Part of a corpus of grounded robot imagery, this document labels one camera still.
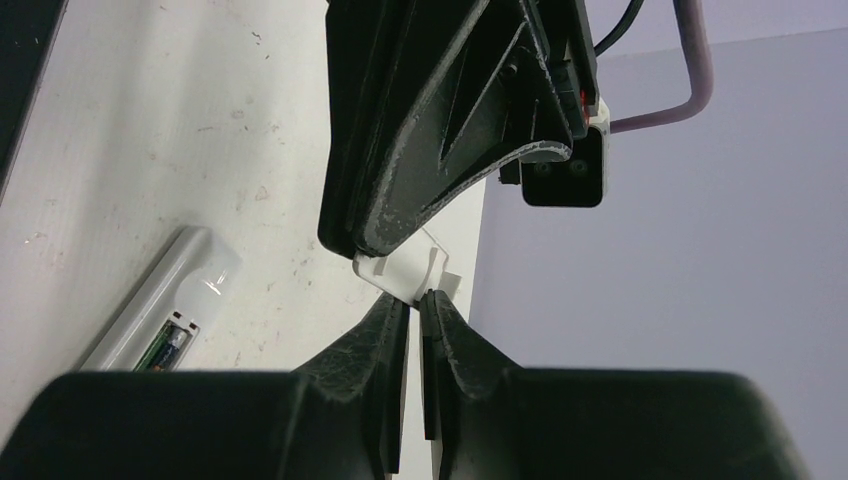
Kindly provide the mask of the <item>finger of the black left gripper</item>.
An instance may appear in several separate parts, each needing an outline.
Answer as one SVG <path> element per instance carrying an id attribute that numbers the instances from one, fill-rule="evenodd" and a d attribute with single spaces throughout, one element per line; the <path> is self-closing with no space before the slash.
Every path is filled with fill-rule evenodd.
<path id="1" fill-rule="evenodd" d="M 392 253 L 420 225 L 424 168 L 418 148 L 392 139 L 409 112 L 412 83 L 393 87 L 398 57 L 421 1 L 332 1 L 326 16 L 331 145 L 318 238 L 353 258 Z"/>

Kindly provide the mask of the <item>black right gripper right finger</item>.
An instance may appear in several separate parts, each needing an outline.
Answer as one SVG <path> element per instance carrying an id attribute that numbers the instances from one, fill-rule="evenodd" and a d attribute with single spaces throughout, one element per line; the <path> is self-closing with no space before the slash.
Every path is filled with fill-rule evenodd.
<path id="1" fill-rule="evenodd" d="M 805 479 L 768 397 L 727 372 L 531 368 L 420 301 L 437 479 Z"/>

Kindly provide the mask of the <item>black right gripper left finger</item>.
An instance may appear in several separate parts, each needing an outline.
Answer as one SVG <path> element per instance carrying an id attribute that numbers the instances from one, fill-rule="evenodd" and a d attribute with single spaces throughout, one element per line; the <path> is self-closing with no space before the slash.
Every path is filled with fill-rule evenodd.
<path id="1" fill-rule="evenodd" d="M 32 402 L 5 479 L 386 479 L 399 470 L 410 309 L 382 295 L 289 371 L 73 373 Z"/>

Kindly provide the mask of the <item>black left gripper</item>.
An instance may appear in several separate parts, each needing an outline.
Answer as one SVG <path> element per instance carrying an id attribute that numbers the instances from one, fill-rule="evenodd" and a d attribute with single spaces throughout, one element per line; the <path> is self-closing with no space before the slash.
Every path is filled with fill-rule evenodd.
<path id="1" fill-rule="evenodd" d="M 526 156 L 563 158 L 599 110 L 583 0 L 415 1 L 367 144 L 354 250 L 396 250 L 458 194 Z"/>

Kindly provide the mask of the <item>white battery cover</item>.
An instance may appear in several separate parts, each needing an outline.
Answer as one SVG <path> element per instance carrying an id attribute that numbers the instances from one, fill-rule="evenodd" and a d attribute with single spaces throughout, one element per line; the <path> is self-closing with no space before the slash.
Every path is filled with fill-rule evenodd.
<path id="1" fill-rule="evenodd" d="M 450 254 L 422 228 L 384 257 L 354 255 L 354 273 L 383 292 L 417 309 L 429 291 L 442 291 L 454 300 L 463 277 L 451 272 Z"/>

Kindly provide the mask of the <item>black orange AAA battery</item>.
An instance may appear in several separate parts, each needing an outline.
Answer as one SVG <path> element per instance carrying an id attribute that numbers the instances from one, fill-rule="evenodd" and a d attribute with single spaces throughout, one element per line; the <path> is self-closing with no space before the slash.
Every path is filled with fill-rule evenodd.
<path id="1" fill-rule="evenodd" d="M 151 366 L 151 370 L 156 372 L 169 370 L 178 358 L 181 348 L 189 337 L 190 335 L 185 330 L 175 329 L 158 352 Z"/>

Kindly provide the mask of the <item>green AAA battery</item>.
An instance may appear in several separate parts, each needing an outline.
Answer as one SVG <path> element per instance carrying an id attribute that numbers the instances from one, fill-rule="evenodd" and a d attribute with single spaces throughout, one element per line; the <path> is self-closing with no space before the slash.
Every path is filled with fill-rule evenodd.
<path id="1" fill-rule="evenodd" d="M 148 345 L 142 357 L 134 367 L 135 371 L 150 370 L 156 363 L 160 351 L 164 348 L 174 329 L 173 323 L 167 321 L 154 337 L 153 341 Z"/>

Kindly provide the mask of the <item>white remote control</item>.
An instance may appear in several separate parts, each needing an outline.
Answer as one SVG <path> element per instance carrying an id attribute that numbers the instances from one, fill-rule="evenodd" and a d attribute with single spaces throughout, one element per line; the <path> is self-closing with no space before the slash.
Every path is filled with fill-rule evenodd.
<path id="1" fill-rule="evenodd" d="M 183 228 L 140 287 L 82 361 L 82 371 L 135 371 L 148 345 L 167 321 L 190 337 L 190 348 L 211 331 L 232 296 L 241 257 L 212 229 Z"/>

